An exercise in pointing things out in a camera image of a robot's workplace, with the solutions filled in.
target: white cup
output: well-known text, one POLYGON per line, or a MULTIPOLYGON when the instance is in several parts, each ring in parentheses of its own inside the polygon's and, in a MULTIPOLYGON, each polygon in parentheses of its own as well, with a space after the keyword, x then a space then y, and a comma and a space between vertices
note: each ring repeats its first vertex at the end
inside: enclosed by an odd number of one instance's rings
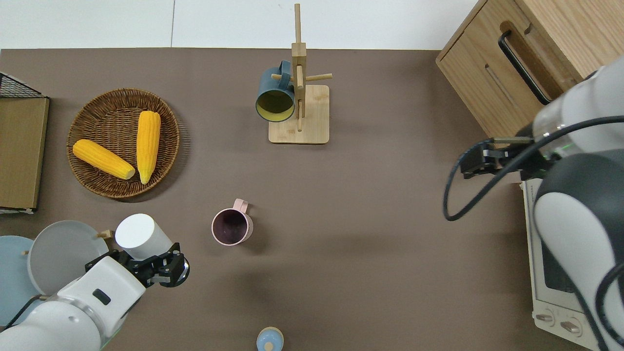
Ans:
POLYGON ((248 202, 236 199, 230 209, 219 211, 212 220, 212 236, 225 246, 234 246, 249 239, 253 222, 247 212, 248 202))
POLYGON ((147 214, 133 214, 124 219, 117 227, 115 241, 137 261, 163 254, 173 245, 147 214))

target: brown table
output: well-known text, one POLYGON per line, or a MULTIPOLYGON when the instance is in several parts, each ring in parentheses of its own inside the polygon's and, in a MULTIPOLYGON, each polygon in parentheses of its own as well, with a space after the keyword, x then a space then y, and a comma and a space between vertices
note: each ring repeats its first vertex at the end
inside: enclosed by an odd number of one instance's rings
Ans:
MULTIPOLYGON (((0 70, 52 98, 34 215, 2 235, 34 238, 64 219, 115 229, 152 215, 191 263, 176 289, 151 287, 107 350, 254 350, 269 325, 285 350, 580 350, 533 325, 522 193, 508 177, 446 222, 456 157, 485 137, 439 72, 437 51, 310 50, 332 72, 323 146, 274 145, 254 110, 260 73, 289 50, 2 50, 0 70), (182 126, 172 173, 137 199, 95 195, 65 155, 93 97, 152 91, 182 126), (252 237, 224 247, 212 217, 248 200, 252 237)), ((487 176, 458 182, 452 208, 487 176)))

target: yellow corn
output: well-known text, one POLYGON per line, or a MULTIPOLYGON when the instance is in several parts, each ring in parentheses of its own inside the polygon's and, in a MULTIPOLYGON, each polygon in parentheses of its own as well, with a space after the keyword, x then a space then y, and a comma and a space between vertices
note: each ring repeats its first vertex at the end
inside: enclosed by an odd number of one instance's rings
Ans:
POLYGON ((137 169, 143 184, 150 181, 156 168, 159 140, 160 115, 152 111, 141 112, 137 132, 137 169))
POLYGON ((124 180, 134 176, 134 167, 93 141, 80 139, 74 144, 72 151, 79 159, 108 174, 124 180))

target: woven basket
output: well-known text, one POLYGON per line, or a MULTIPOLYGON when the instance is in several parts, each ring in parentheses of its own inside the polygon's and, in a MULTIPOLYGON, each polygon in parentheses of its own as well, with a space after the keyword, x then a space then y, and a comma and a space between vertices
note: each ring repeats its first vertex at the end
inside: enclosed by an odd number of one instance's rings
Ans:
POLYGON ((106 92, 86 104, 74 119, 67 136, 67 158, 76 179, 92 192, 125 199, 148 191, 167 175, 180 147, 180 129, 173 111, 161 98, 139 89, 106 92), (137 129, 141 111, 160 114, 160 144, 156 168, 143 185, 137 171, 129 180, 119 179, 78 159, 72 146, 80 139, 92 140, 137 167, 137 129))

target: black wire basket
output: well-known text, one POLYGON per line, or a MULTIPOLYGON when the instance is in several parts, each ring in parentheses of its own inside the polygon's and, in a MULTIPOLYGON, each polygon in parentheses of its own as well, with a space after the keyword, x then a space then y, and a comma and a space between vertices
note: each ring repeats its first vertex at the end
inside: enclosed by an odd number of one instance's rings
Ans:
POLYGON ((28 99, 45 96, 17 79, 0 72, 0 98, 7 97, 28 99))

